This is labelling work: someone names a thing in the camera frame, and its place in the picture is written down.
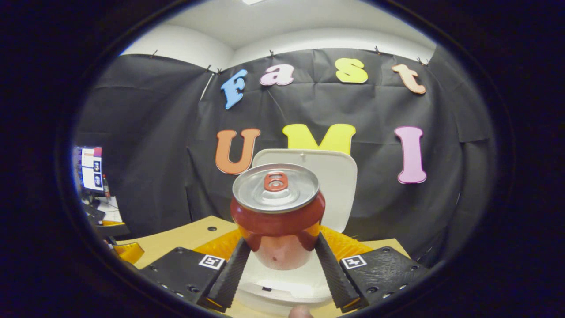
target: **ceiling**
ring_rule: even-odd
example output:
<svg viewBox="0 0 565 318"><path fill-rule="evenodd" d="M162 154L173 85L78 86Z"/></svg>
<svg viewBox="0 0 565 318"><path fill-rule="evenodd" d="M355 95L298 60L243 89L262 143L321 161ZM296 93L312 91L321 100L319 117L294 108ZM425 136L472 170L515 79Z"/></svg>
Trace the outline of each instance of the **ceiling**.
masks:
<svg viewBox="0 0 565 318"><path fill-rule="evenodd" d="M166 23L204 33L234 50L275 35L317 28L378 31L435 47L406 23L360 0L266 0L251 6L242 0L209 0Z"/></svg>

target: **light fixture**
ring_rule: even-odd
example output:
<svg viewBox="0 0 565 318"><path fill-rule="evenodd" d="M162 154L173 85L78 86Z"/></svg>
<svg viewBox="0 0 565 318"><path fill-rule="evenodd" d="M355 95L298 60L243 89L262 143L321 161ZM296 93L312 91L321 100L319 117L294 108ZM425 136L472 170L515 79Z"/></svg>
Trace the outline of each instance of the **light fixture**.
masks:
<svg viewBox="0 0 565 318"><path fill-rule="evenodd" d="M242 0L246 5L254 5L258 2L265 1L265 0Z"/></svg>

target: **screw hole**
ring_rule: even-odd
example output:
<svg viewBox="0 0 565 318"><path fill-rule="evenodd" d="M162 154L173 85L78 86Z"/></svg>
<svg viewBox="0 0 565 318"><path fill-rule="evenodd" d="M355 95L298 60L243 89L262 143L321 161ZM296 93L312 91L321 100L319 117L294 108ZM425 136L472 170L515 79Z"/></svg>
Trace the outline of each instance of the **screw hole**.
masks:
<svg viewBox="0 0 565 318"><path fill-rule="evenodd" d="M197 287L194 286L188 286L188 290L193 292L193 293L200 293L200 289L198 289Z"/></svg>

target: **wooden table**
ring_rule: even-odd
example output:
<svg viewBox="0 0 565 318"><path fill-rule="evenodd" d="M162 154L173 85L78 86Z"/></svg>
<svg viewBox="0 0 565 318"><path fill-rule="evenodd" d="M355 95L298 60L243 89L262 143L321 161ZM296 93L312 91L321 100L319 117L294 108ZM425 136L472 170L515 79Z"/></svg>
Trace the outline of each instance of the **wooden table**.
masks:
<svg viewBox="0 0 565 318"><path fill-rule="evenodd" d="M216 230L211 231L209 228L215 227ZM118 244L130 244L133 242L139 243L141 248L145 251L143 256L134 265L136 268L144 268L151 264L153 261L159 259L161 256L170 252L175 247L184 247L188 249L195 249L223 234L233 231L237 226L229 221L222 220L217 217L209 216L202 220L190 223L184 226L177 227L169 231L149 235L147 237L136 238L131 240L121 240ZM363 242L365 245L377 249L383 246L390 246L400 253L408 256L408 253L402 248L396 239L373 240ZM312 308L311 313L315 318L334 318L342 316L341 311L336 308L333 302L330 302L319 308ZM226 315L234 318L281 318L284 316L273 315L269 313L258 312L247 306L244 306L237 301L233 300L231 308L226 310Z"/></svg>

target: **computer screen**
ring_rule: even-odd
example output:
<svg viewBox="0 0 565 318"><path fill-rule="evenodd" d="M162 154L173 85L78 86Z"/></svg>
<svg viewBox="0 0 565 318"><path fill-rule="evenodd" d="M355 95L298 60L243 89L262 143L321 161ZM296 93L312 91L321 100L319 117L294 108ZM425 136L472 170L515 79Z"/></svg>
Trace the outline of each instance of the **computer screen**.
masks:
<svg viewBox="0 0 565 318"><path fill-rule="evenodd" d="M77 147L79 182L85 190L104 193L102 183L102 147Z"/></svg>

